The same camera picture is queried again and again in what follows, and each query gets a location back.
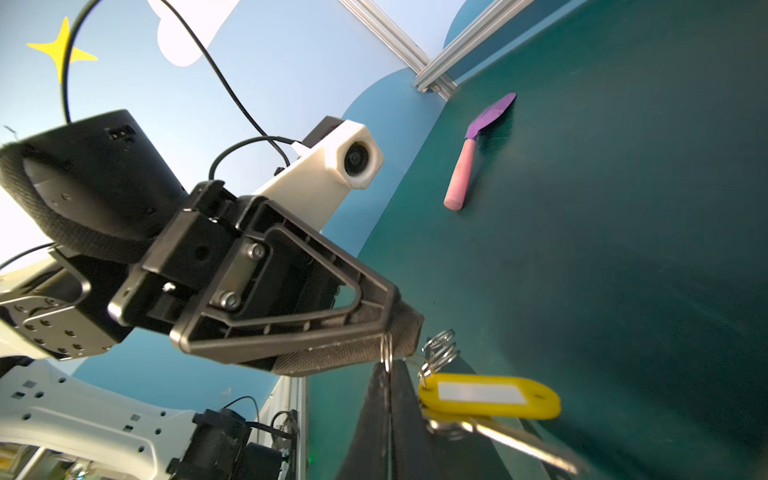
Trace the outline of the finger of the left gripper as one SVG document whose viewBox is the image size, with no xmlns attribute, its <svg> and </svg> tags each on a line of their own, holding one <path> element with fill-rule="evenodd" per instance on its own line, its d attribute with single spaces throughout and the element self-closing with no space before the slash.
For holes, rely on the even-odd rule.
<svg viewBox="0 0 768 480">
<path fill-rule="evenodd" d="M 390 314 L 392 321 L 388 335 L 392 340 L 392 356 L 408 357 L 416 348 L 424 316 L 403 300 L 398 300 Z M 363 337 L 331 346 L 293 352 L 277 357 L 253 360 L 246 367 L 275 375 L 304 377 L 361 363 L 379 362 L 381 335 Z"/>
</svg>

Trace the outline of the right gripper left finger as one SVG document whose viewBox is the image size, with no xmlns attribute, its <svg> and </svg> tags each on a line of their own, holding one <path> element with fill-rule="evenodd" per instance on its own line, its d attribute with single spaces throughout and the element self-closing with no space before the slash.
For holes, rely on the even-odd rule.
<svg viewBox="0 0 768 480">
<path fill-rule="evenodd" d="M 387 479 L 390 427 L 390 376 L 385 366 L 377 363 L 370 377 L 353 439 L 336 478 Z"/>
</svg>

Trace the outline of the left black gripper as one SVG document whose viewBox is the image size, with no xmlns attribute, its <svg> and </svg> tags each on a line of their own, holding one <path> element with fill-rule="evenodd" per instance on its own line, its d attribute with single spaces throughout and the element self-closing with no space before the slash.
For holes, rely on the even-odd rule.
<svg viewBox="0 0 768 480">
<path fill-rule="evenodd" d="M 224 364 L 391 329 L 390 281 L 265 195 L 198 183 L 109 303 L 126 327 L 171 331 L 182 352 Z"/>
</svg>

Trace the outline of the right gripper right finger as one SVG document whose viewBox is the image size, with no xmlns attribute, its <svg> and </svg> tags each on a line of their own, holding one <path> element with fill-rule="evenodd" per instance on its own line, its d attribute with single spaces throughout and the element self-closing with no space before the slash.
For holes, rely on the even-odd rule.
<svg viewBox="0 0 768 480">
<path fill-rule="evenodd" d="M 391 365 L 390 404 L 392 478 L 447 479 L 402 360 Z"/>
</svg>

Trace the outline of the yellow key with keyring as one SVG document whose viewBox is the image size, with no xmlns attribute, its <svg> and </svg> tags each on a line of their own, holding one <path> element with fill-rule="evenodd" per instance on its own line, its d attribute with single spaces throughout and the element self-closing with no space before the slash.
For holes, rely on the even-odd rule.
<svg viewBox="0 0 768 480">
<path fill-rule="evenodd" d="M 561 413 L 560 397 L 530 379 L 445 373 L 443 369 L 460 355 L 454 336 L 452 330 L 441 331 L 422 347 L 415 405 L 427 431 L 457 438 L 482 435 L 560 472 L 586 472 L 586 464 L 574 455 L 546 444 L 534 433 L 495 421 L 497 417 L 555 419 Z"/>
</svg>

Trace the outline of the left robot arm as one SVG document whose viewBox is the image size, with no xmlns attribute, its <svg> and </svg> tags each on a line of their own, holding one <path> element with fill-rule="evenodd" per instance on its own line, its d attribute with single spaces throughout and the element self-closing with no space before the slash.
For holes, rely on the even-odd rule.
<svg viewBox="0 0 768 480">
<path fill-rule="evenodd" d="M 287 454 L 229 408 L 174 411 L 55 373 L 132 331 L 222 364 L 305 377 L 373 366 L 342 479 L 439 479 L 405 358 L 422 316 L 323 227 L 384 158 L 368 128 L 324 119 L 250 196 L 186 191 L 125 110 L 1 150 L 2 188 L 50 237 L 49 261 L 1 296 L 1 438 L 137 479 L 294 479 Z"/>
</svg>

